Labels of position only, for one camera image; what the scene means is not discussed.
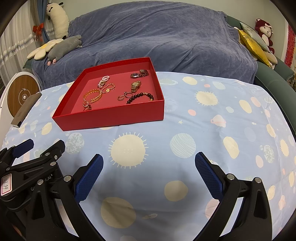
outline red ribbon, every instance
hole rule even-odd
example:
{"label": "red ribbon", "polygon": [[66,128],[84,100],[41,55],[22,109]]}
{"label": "red ribbon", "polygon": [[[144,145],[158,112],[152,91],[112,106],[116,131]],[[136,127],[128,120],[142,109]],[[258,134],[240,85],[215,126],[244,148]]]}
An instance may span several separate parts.
{"label": "red ribbon", "polygon": [[39,26],[35,26],[35,25],[33,26],[33,32],[36,34],[37,40],[42,36],[42,29],[43,29],[43,23],[40,24]]}

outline red box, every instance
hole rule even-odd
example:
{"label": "red box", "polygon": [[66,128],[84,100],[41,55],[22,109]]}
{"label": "red box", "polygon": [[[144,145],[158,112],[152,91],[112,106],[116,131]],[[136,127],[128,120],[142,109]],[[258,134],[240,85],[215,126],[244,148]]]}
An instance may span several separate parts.
{"label": "red box", "polygon": [[[149,75],[132,79],[132,73],[139,73],[140,69],[148,70]],[[97,89],[103,76],[110,79],[103,86],[113,83],[114,90],[103,94],[101,99],[91,104],[92,110],[83,111],[83,95]],[[128,98],[118,101],[117,97],[124,92],[131,91],[131,84],[141,81],[137,93],[151,93],[154,101],[147,96],[135,99],[126,104]],[[86,99],[98,96],[89,95]],[[63,100],[57,107],[53,119],[63,131],[80,130],[96,127],[118,126],[148,121],[161,121],[164,116],[164,98],[154,67],[149,57],[134,58],[102,64],[85,69],[72,84]]]}

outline white plush toy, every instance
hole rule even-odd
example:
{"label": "white plush toy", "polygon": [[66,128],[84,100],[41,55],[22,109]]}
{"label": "white plush toy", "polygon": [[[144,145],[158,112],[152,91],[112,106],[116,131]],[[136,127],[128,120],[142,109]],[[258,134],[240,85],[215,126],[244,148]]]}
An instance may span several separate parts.
{"label": "white plush toy", "polygon": [[69,18],[61,5],[64,3],[50,3],[46,7],[48,19],[52,20],[54,25],[54,35],[56,39],[65,39],[68,37]]}
{"label": "white plush toy", "polygon": [[27,59],[31,59],[34,57],[35,60],[43,59],[46,55],[46,52],[49,52],[56,44],[63,41],[63,39],[53,39],[46,44],[43,44],[41,47],[33,50],[27,56]]}

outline tinsel garland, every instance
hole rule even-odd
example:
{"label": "tinsel garland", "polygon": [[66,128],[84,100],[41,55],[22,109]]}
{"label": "tinsel garland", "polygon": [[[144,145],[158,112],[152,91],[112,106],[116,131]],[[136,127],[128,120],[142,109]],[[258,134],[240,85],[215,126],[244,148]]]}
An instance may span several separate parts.
{"label": "tinsel garland", "polygon": [[[54,28],[47,29],[46,33],[48,36],[54,35]],[[4,65],[4,62],[7,61],[9,57],[16,55],[18,51],[25,49],[29,44],[36,41],[36,35],[30,34],[28,38],[18,41],[12,47],[8,47],[8,49],[0,55],[0,67]]]}

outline red monkey plush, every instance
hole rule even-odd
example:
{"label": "red monkey plush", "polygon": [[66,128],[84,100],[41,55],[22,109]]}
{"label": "red monkey plush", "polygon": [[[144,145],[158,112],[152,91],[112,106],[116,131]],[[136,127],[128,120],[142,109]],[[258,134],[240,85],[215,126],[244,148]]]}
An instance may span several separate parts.
{"label": "red monkey plush", "polygon": [[256,22],[255,30],[258,32],[259,36],[266,43],[269,50],[274,54],[274,48],[271,47],[273,45],[273,42],[270,40],[271,35],[274,33],[272,26],[260,18],[258,18],[256,21],[257,22]]}

